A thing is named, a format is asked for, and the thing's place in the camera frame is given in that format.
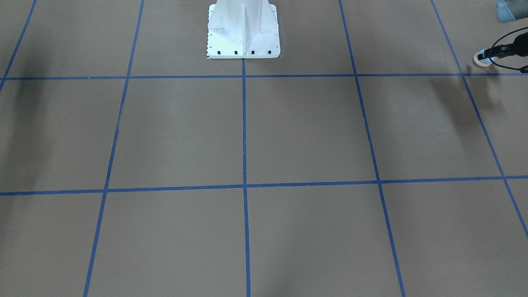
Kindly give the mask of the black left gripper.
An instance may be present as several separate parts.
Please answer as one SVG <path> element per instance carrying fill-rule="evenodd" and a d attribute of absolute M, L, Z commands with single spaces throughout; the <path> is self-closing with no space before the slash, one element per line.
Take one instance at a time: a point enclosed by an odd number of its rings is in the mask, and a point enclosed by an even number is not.
<path fill-rule="evenodd" d="M 486 49 L 485 56 L 496 59 L 502 59 L 509 56 L 528 56 L 528 33 L 518 35 L 512 45 L 496 45 Z"/>

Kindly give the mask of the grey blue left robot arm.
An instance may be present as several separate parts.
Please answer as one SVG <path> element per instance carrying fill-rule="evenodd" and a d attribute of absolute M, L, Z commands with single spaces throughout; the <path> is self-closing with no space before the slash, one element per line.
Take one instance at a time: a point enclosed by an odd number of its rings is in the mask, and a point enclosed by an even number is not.
<path fill-rule="evenodd" d="M 496 19 L 499 23 L 517 22 L 527 19 L 526 0 L 498 0 Z M 513 30 L 498 38 L 492 47 L 481 54 L 483 61 L 492 64 L 496 59 L 510 56 L 527 57 L 527 27 Z"/>

